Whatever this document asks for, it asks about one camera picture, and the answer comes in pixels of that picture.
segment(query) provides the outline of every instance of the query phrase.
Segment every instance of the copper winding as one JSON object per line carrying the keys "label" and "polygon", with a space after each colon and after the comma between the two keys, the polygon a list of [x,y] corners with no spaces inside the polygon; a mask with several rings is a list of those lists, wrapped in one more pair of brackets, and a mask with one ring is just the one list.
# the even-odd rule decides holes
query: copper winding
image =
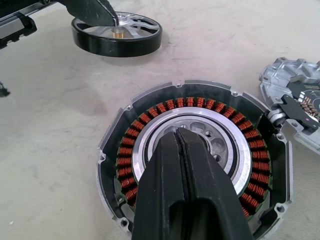
{"label": "copper winding", "polygon": [[193,97],[187,97],[185,105],[187,107],[193,107],[194,106],[194,98]]}
{"label": "copper winding", "polygon": [[224,116],[226,118],[230,118],[234,113],[236,112],[236,110],[233,107],[228,107],[225,112],[224,112]]}
{"label": "copper winding", "polygon": [[252,122],[249,121],[249,120],[247,120],[247,121],[241,123],[241,124],[238,126],[238,128],[239,128],[242,132],[244,132],[244,131],[252,128],[253,126],[254,126],[254,125],[252,124]]}
{"label": "copper winding", "polygon": [[247,193],[244,193],[240,199],[253,209],[259,206],[259,202]]}
{"label": "copper winding", "polygon": [[166,112],[166,107],[163,103],[159,103],[158,105],[156,105],[156,109],[162,114],[164,112]]}
{"label": "copper winding", "polygon": [[254,161],[252,168],[254,170],[261,171],[261,172],[269,172],[270,171],[270,165],[267,162]]}
{"label": "copper winding", "polygon": [[125,177],[125,176],[128,176],[130,174],[132,174],[131,167],[120,168],[120,169],[117,170],[118,178]]}
{"label": "copper winding", "polygon": [[245,216],[246,218],[250,216],[250,213],[248,212],[247,209],[245,209],[244,206],[242,206],[242,210],[243,210],[244,216]]}
{"label": "copper winding", "polygon": [[215,100],[208,99],[208,101],[206,101],[205,108],[211,110],[214,107],[215,102]]}
{"label": "copper winding", "polygon": [[239,124],[240,122],[242,122],[243,120],[245,120],[245,116],[241,113],[241,112],[239,112],[239,113],[237,113],[233,118],[231,118],[231,121],[235,124],[235,125],[237,125],[237,124]]}
{"label": "copper winding", "polygon": [[249,142],[249,146],[251,149],[261,149],[261,148],[266,148],[267,145],[264,140],[254,140]]}
{"label": "copper winding", "polygon": [[176,107],[177,108],[183,108],[185,106],[184,104],[184,98],[183,97],[180,97],[180,98],[177,98],[175,100],[175,104],[176,104]]}
{"label": "copper winding", "polygon": [[141,116],[140,116],[140,120],[141,120],[142,122],[144,122],[145,124],[147,124],[148,122],[151,121],[151,118],[148,117],[147,114],[143,113],[143,114],[141,114]]}
{"label": "copper winding", "polygon": [[145,125],[143,125],[141,122],[137,120],[134,120],[134,122],[132,123],[132,126],[140,131],[145,127]]}
{"label": "copper winding", "polygon": [[269,183],[269,176],[262,173],[253,172],[251,175],[251,179],[261,184],[267,185]]}
{"label": "copper winding", "polygon": [[133,148],[119,147],[119,155],[132,155]]}
{"label": "copper winding", "polygon": [[116,161],[116,164],[119,167],[124,167],[124,166],[131,166],[131,157],[119,157]]}
{"label": "copper winding", "polygon": [[123,189],[127,188],[127,187],[130,187],[132,184],[135,184],[135,183],[136,183],[136,181],[135,181],[135,178],[133,176],[120,181],[121,187]]}
{"label": "copper winding", "polygon": [[123,145],[128,145],[128,146],[133,146],[133,145],[135,145],[135,140],[134,140],[134,139],[131,139],[131,138],[129,138],[129,137],[124,137],[124,138],[122,139],[122,144],[123,144]]}
{"label": "copper winding", "polygon": [[252,158],[257,160],[268,160],[269,152],[268,151],[252,151]]}
{"label": "copper winding", "polygon": [[134,130],[132,128],[129,128],[127,131],[126,131],[126,134],[131,136],[131,137],[138,137],[139,135],[139,132],[137,130]]}
{"label": "copper winding", "polygon": [[251,193],[263,198],[265,193],[266,193],[266,190],[263,189],[262,187],[256,185],[256,184],[253,184],[253,183],[249,183],[248,187],[247,187],[248,191],[250,191]]}
{"label": "copper winding", "polygon": [[137,192],[138,192],[138,187],[137,186],[135,188],[127,191],[125,193],[125,196],[126,196],[127,200],[129,201],[129,200],[133,199],[137,195]]}
{"label": "copper winding", "polygon": [[148,113],[149,113],[153,118],[155,118],[156,116],[159,115],[158,112],[157,112],[157,110],[155,110],[153,107],[150,107],[150,108],[148,109]]}
{"label": "copper winding", "polygon": [[221,114],[222,111],[225,109],[226,105],[222,102],[219,102],[216,106],[215,106],[215,109],[214,111]]}
{"label": "copper winding", "polygon": [[175,103],[174,103],[174,101],[173,101],[172,99],[166,101],[165,103],[166,103],[166,108],[167,108],[168,110],[172,110],[172,109],[175,109],[175,108],[176,108],[176,107],[175,107]]}
{"label": "copper winding", "polygon": [[254,139],[256,137],[261,136],[257,129],[253,129],[248,132],[245,132],[243,135],[244,135],[245,139],[247,139],[247,140]]}
{"label": "copper winding", "polygon": [[203,108],[204,105],[205,105],[205,99],[203,97],[198,97],[196,99],[195,106],[198,107],[198,108]]}

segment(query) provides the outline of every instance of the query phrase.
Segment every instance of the gray floor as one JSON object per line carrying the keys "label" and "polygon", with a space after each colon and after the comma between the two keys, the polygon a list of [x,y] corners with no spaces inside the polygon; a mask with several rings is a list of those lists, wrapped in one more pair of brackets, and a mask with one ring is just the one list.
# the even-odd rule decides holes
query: gray floor
{"label": "gray floor", "polygon": [[[98,143],[116,111],[156,84],[217,81],[259,96],[278,57],[319,60],[319,0],[122,0],[118,11],[159,21],[162,47],[114,59],[78,48],[72,17],[56,5],[38,31],[0,51],[0,239],[129,239],[96,187]],[[294,203],[274,240],[320,234],[320,160],[294,146]]]}

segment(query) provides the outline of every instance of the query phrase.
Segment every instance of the concrete floor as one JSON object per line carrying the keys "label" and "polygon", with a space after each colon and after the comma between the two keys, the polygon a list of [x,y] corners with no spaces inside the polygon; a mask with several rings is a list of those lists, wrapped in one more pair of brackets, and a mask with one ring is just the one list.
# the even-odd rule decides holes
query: concrete floor
{"label": "concrete floor", "polygon": [[[117,110],[156,84],[188,79],[259,96],[258,76],[278,57],[319,60],[319,0],[122,0],[117,11],[160,22],[161,48],[115,59],[72,39],[56,4],[38,31],[0,51],[0,239],[125,240],[96,187],[97,146]],[[294,203],[274,240],[320,234],[320,160],[294,144]]]}

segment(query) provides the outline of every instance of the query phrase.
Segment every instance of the copper coil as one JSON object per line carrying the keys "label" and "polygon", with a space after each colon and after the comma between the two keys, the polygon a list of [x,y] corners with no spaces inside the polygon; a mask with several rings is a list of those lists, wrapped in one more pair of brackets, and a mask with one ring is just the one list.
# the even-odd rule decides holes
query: copper coil
{"label": "copper coil", "polygon": [[183,97],[180,97],[180,98],[177,98],[175,100],[175,104],[176,104],[176,107],[177,108],[183,108],[185,106],[184,104],[184,98]]}
{"label": "copper coil", "polygon": [[198,107],[198,108],[203,108],[204,105],[205,105],[205,99],[203,97],[198,97],[196,99],[195,106]]}
{"label": "copper coil", "polygon": [[208,101],[206,101],[205,108],[211,110],[214,107],[215,102],[215,100],[208,99]]}
{"label": "copper coil", "polygon": [[137,192],[138,192],[138,187],[137,186],[135,188],[127,191],[125,193],[125,196],[126,196],[127,200],[129,201],[129,200],[133,199],[137,195]]}
{"label": "copper coil", "polygon": [[251,175],[251,179],[261,184],[267,185],[269,183],[269,176],[262,173],[253,172]]}
{"label": "copper coil", "polygon": [[132,155],[133,148],[119,147],[119,155]]}
{"label": "copper coil", "polygon": [[245,216],[246,218],[250,216],[250,213],[248,212],[247,209],[245,209],[244,206],[242,206],[242,210],[243,210],[244,216]]}
{"label": "copper coil", "polygon": [[158,112],[157,112],[157,110],[155,110],[153,107],[150,107],[150,108],[148,109],[148,113],[149,113],[153,118],[155,118],[156,116],[159,115]]}
{"label": "copper coil", "polygon": [[247,189],[248,189],[251,193],[253,193],[253,194],[255,194],[255,195],[257,195],[257,196],[259,196],[259,197],[261,197],[261,198],[263,198],[263,197],[265,196],[265,193],[266,193],[266,190],[265,190],[265,189],[263,189],[262,187],[260,187],[260,186],[258,186],[258,185],[256,185],[256,184],[253,184],[253,183],[251,183],[251,182],[249,183]]}
{"label": "copper coil", "polygon": [[124,138],[122,139],[122,144],[123,144],[123,145],[128,145],[128,146],[133,146],[133,145],[135,145],[135,140],[134,140],[134,139],[131,139],[131,138],[129,138],[129,137],[124,137]]}
{"label": "copper coil", "polygon": [[248,206],[250,206],[253,209],[257,209],[257,207],[259,206],[259,202],[247,193],[244,193],[240,197],[240,199],[243,201],[243,203],[246,203]]}
{"label": "copper coil", "polygon": [[143,125],[141,122],[137,120],[134,120],[134,122],[132,123],[132,126],[140,131],[145,127],[145,125]]}
{"label": "copper coil", "polygon": [[252,168],[260,172],[269,172],[270,165],[267,162],[254,161]]}
{"label": "copper coil", "polygon": [[116,160],[116,165],[119,167],[131,166],[132,159],[131,157],[119,157]]}
{"label": "copper coil", "polygon": [[234,113],[236,112],[236,110],[233,107],[228,107],[225,112],[224,112],[224,116],[227,118],[230,118]]}
{"label": "copper coil", "polygon": [[254,140],[249,142],[249,146],[251,149],[261,149],[261,148],[266,148],[267,145],[264,140]]}
{"label": "copper coil", "polygon": [[245,116],[241,113],[241,112],[239,112],[239,113],[237,113],[233,118],[231,118],[231,121],[234,123],[234,124],[238,124],[238,123],[240,123],[240,122],[242,122],[243,120],[245,120]]}
{"label": "copper coil", "polygon": [[158,105],[156,105],[156,109],[162,114],[164,112],[166,112],[166,107],[163,103],[159,103]]}
{"label": "copper coil", "polygon": [[241,123],[241,124],[238,126],[238,128],[239,128],[242,132],[244,132],[244,131],[252,128],[253,126],[254,126],[254,125],[252,124],[252,122],[248,120],[248,121],[245,121],[245,122]]}
{"label": "copper coil", "polygon": [[252,158],[256,160],[269,160],[269,152],[268,151],[253,151]]}
{"label": "copper coil", "polygon": [[175,109],[175,108],[176,108],[175,103],[174,103],[174,101],[173,101],[172,99],[166,101],[165,103],[166,103],[166,108],[167,108],[168,110],[172,110],[172,109]]}
{"label": "copper coil", "polygon": [[117,170],[118,178],[125,177],[125,176],[128,176],[130,174],[132,174],[131,167],[120,168],[120,169]]}
{"label": "copper coil", "polygon": [[137,130],[134,130],[132,128],[129,128],[127,131],[126,131],[126,134],[131,136],[131,137],[138,137],[139,135],[139,132]]}
{"label": "copper coil", "polygon": [[148,117],[147,114],[143,113],[143,114],[141,114],[141,116],[140,116],[140,120],[141,120],[142,122],[144,122],[145,124],[147,124],[148,122],[151,121],[151,118]]}
{"label": "copper coil", "polygon": [[132,176],[132,177],[129,177],[129,178],[125,178],[124,180],[122,180],[120,182],[121,184],[121,187],[123,189],[127,188],[127,187],[130,187],[132,184],[135,184],[136,181],[135,181],[135,178]]}
{"label": "copper coil", "polygon": [[261,134],[257,129],[250,130],[248,132],[245,132],[244,134],[245,139],[250,140],[250,139],[255,139],[256,137],[260,137]]}
{"label": "copper coil", "polygon": [[194,98],[193,97],[187,97],[185,105],[187,107],[193,107],[194,106]]}
{"label": "copper coil", "polygon": [[222,102],[219,102],[216,106],[215,106],[215,109],[214,111],[217,112],[217,113],[222,113],[223,110],[225,109],[226,105]]}

